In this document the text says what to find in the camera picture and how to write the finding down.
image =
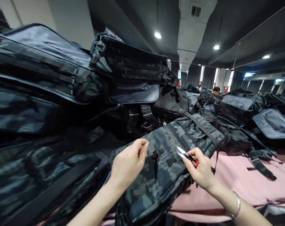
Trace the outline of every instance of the person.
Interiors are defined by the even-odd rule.
[[[200,92],[202,91],[200,84],[197,86],[197,89],[200,90]]]
[[[212,89],[212,92],[214,95],[218,95],[220,93],[220,87],[218,86],[215,86],[213,89]]]
[[[113,207],[125,190],[133,183],[143,168],[149,142],[137,139],[134,143],[119,153],[112,165],[111,177],[99,190],[95,197],[68,223],[67,226],[97,226],[107,212]],[[225,210],[234,216],[237,226],[266,226],[271,225],[256,209],[244,199],[224,187],[211,172],[208,157],[204,156],[199,148],[188,152],[199,165],[194,167],[187,158],[183,162],[194,181],[216,198]]]

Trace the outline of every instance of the ceiling light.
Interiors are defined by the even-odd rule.
[[[161,35],[158,32],[155,32],[155,37],[156,38],[161,38]]]

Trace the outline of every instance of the left hand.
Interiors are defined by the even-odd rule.
[[[115,188],[125,191],[142,170],[149,144],[146,139],[137,139],[119,153],[113,161],[108,183],[110,182]]]

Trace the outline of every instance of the bracelet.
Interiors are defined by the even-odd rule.
[[[227,214],[232,220],[234,220],[234,219],[237,217],[237,215],[239,214],[240,209],[241,209],[240,196],[239,196],[237,193],[236,193],[236,195],[237,195],[237,197],[238,197],[238,210],[237,210],[237,213],[236,213],[235,215],[233,215],[233,214],[231,214],[231,213],[229,213],[229,212],[226,212],[226,214]]]

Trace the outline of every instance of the right hand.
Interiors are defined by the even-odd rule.
[[[197,168],[187,158],[183,158],[183,162],[188,169],[193,180],[204,190],[209,191],[216,183],[217,179],[211,172],[211,163],[208,157],[204,156],[199,148],[194,148],[188,152],[194,159],[199,161]]]

